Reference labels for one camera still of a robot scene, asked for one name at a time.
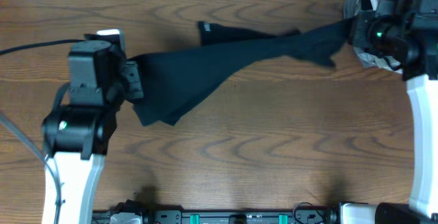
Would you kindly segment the black t-shirt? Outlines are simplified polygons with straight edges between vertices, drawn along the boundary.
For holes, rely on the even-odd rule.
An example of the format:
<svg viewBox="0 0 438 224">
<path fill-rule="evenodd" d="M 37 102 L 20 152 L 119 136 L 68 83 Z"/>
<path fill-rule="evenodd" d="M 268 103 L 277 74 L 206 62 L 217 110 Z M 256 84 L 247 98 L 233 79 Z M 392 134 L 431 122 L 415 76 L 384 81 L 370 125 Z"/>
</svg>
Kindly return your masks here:
<svg viewBox="0 0 438 224">
<path fill-rule="evenodd" d="M 251 29 L 198 22 L 201 46 L 181 51 L 137 55 L 143 98 L 133 109 L 143 126 L 176 122 L 206 99 L 222 82 L 258 61 L 281 56 L 335 67 L 332 55 L 346 42 L 351 18 L 300 33 L 282 36 Z"/>
</svg>

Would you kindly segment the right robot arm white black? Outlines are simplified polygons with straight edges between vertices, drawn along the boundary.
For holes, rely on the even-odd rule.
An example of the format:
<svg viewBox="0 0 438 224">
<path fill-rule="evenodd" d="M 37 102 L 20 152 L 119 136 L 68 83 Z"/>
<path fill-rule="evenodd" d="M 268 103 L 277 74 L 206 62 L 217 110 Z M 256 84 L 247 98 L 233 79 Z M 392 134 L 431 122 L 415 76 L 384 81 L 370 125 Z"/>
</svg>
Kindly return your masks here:
<svg viewBox="0 0 438 224">
<path fill-rule="evenodd" d="M 343 203 L 340 223 L 437 222 L 437 0 L 378 0 L 356 16 L 351 45 L 398 62 L 414 124 L 414 176 L 407 204 Z"/>
</svg>

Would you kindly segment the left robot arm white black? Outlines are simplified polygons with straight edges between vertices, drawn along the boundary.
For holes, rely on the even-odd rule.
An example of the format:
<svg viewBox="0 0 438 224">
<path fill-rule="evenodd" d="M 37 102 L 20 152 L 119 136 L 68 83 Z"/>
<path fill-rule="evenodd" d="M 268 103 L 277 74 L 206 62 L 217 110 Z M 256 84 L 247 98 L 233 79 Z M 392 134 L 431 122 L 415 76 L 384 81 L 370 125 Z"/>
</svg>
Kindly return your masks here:
<svg viewBox="0 0 438 224">
<path fill-rule="evenodd" d="M 133 61 L 71 60 L 70 81 L 61 87 L 42 123 L 45 170 L 43 223 L 90 223 L 116 113 L 143 95 Z"/>
</svg>

